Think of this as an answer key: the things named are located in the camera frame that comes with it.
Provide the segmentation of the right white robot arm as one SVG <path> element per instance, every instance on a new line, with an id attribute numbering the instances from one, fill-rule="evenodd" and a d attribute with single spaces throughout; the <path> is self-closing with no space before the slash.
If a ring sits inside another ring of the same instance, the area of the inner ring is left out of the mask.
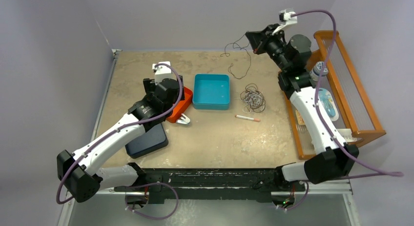
<path id="1" fill-rule="evenodd" d="M 245 36 L 254 54 L 268 54 L 280 68 L 279 86 L 302 116 L 316 155 L 305 162 L 277 167 L 274 184 L 286 190 L 295 181 L 318 184 L 341 179 L 349 174 L 359 150 L 341 136 L 318 98 L 319 90 L 306 69 L 312 56 L 311 41 L 301 34 L 286 41 L 278 27 L 271 24 L 261 31 L 247 31 Z"/>

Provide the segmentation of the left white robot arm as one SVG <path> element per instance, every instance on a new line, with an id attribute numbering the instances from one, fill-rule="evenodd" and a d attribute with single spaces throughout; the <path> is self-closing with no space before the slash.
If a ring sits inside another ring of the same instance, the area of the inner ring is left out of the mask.
<path id="1" fill-rule="evenodd" d="M 164 122 L 184 96 L 182 76 L 157 82 L 144 79 L 145 96 L 135 102 L 107 131 L 89 144 L 57 155 L 57 175 L 60 180 L 55 201 L 62 205 L 75 199 L 82 203 L 107 187 L 128 186 L 133 191 L 145 187 L 145 177 L 135 166 L 126 164 L 114 177 L 106 177 L 103 164 L 121 148 Z"/>

